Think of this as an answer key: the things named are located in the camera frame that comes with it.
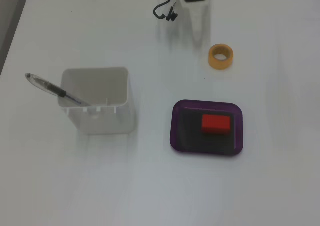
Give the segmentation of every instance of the red cube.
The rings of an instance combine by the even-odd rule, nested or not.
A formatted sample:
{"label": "red cube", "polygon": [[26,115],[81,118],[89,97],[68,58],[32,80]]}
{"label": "red cube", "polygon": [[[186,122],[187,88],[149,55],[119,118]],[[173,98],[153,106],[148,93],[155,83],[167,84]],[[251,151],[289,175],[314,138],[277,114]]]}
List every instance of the red cube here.
{"label": "red cube", "polygon": [[231,119],[225,115],[202,115],[202,132],[210,134],[229,134],[231,131]]}

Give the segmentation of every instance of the white plastic container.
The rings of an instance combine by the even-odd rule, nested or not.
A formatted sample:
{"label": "white plastic container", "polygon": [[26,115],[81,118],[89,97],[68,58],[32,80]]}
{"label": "white plastic container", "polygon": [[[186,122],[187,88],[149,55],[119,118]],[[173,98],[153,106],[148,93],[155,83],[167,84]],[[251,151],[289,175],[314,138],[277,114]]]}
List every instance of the white plastic container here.
{"label": "white plastic container", "polygon": [[135,128],[135,106],[125,67],[67,69],[61,87],[91,106],[66,99],[58,103],[77,129],[85,134],[130,133]]}

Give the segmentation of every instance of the masking tape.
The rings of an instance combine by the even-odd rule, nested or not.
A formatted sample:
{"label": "masking tape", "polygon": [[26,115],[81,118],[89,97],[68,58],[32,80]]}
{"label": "masking tape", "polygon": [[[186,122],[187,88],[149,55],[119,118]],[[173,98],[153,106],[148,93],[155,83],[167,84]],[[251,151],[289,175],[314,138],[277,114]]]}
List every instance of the masking tape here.
{"label": "masking tape", "polygon": [[[223,54],[226,56],[226,59],[219,60],[215,58],[216,54]],[[215,69],[223,70],[228,68],[234,59],[234,51],[232,48],[226,44],[215,44],[209,50],[208,62],[210,66]]]}

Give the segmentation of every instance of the cable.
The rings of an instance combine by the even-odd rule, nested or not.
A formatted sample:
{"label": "cable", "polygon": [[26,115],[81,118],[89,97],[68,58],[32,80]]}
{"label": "cable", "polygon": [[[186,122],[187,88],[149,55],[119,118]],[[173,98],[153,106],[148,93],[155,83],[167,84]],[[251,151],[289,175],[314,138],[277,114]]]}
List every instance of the cable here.
{"label": "cable", "polygon": [[171,1],[171,0],[167,0],[166,2],[163,2],[163,3],[157,5],[157,6],[154,8],[153,14],[155,15],[155,17],[157,17],[158,19],[164,19],[164,18],[166,18],[167,21],[169,21],[170,19],[171,19],[172,21],[174,21],[174,20],[177,18],[178,14],[173,11],[173,10],[174,10],[174,7],[171,7],[170,12],[169,12],[169,14],[168,14],[167,16],[166,16],[165,14],[162,14],[161,16],[159,16],[159,15],[157,14],[157,12],[156,12],[156,10],[157,10],[159,7],[162,7],[162,6],[164,6],[165,4],[168,4],[170,1]]}
{"label": "cable", "polygon": [[159,19],[165,18],[165,17],[166,17],[165,14],[162,14],[161,16],[159,16],[159,15],[157,14],[157,12],[156,12],[156,9],[158,9],[159,7],[164,6],[165,4],[168,4],[170,1],[171,1],[171,0],[167,0],[166,2],[163,2],[163,3],[159,4],[159,5],[157,5],[157,6],[154,8],[154,10],[153,10],[153,14],[154,14],[157,18],[159,18]]}

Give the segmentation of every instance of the pen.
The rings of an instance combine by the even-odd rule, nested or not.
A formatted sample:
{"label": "pen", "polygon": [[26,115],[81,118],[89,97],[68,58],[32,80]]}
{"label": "pen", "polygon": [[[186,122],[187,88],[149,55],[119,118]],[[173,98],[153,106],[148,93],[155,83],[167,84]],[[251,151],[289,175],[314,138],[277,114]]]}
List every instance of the pen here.
{"label": "pen", "polygon": [[89,103],[85,102],[82,99],[79,99],[78,97],[72,95],[69,92],[66,92],[64,89],[56,86],[55,84],[52,84],[51,82],[48,82],[47,80],[31,73],[26,73],[25,77],[30,81],[33,85],[40,88],[41,90],[44,90],[45,92],[49,92],[53,95],[66,98],[69,101],[72,101],[73,103],[77,104],[78,106],[87,107],[90,106]]}

